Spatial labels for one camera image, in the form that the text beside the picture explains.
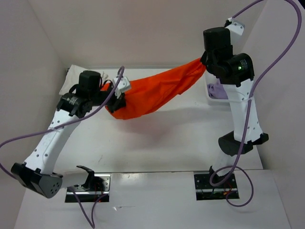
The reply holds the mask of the orange t shirt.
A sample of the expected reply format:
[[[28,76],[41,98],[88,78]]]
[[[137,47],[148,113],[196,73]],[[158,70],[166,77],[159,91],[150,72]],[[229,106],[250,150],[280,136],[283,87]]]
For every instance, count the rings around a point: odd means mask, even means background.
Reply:
[[[128,120],[157,111],[175,96],[190,89],[206,71],[200,59],[195,59],[168,71],[131,81],[131,89],[125,93],[126,106],[111,112],[116,119]]]

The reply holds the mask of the white t shirt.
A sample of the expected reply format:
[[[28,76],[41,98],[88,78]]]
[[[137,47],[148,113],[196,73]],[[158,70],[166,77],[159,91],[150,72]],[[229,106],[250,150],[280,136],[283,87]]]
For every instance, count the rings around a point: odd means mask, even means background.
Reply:
[[[79,83],[79,75],[84,71],[90,71],[90,69],[86,69],[77,65],[71,65],[67,71],[64,84],[59,91],[59,95],[64,95],[67,93],[72,86]]]

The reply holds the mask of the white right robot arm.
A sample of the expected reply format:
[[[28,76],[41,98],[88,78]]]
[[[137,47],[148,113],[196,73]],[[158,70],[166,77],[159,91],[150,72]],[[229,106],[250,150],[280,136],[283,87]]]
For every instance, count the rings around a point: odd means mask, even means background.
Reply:
[[[203,32],[205,51],[201,62],[209,74],[223,86],[231,108],[234,129],[218,139],[221,154],[210,168],[209,182],[220,187],[238,163],[240,155],[251,151],[254,145],[268,141],[268,134],[260,127],[254,96],[254,68],[246,53],[234,54],[231,30],[224,27]]]

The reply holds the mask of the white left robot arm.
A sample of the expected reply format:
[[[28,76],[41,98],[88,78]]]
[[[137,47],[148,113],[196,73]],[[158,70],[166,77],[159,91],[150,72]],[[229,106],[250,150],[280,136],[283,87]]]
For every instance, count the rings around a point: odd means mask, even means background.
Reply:
[[[123,76],[124,67],[117,76],[106,85],[101,74],[85,70],[79,75],[79,82],[61,96],[48,130],[33,152],[23,163],[15,163],[11,172],[26,188],[46,197],[54,197],[61,188],[75,185],[83,190],[91,190],[96,183],[103,182],[95,177],[95,172],[85,166],[77,166],[73,171],[55,173],[54,167],[70,135],[81,121],[93,116],[104,106],[110,111],[126,105],[124,93],[131,88],[130,82]]]

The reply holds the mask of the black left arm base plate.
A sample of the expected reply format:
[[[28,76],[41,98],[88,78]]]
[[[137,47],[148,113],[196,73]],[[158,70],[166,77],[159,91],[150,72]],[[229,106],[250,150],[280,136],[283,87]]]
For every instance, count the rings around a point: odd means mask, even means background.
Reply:
[[[94,203],[98,198],[99,202],[109,201],[110,181],[111,174],[96,173],[95,181],[89,188],[84,188],[81,185],[74,185],[72,188],[67,189],[65,195],[65,203],[77,203],[73,190],[81,203]]]

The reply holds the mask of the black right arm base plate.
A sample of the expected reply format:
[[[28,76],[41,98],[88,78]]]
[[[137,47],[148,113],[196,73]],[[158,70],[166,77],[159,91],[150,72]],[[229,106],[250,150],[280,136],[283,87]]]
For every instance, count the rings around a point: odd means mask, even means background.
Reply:
[[[229,194],[229,199],[239,199],[237,183],[234,174],[222,185],[213,187],[209,182],[209,172],[194,173],[194,186],[196,200],[222,200],[226,199]]]

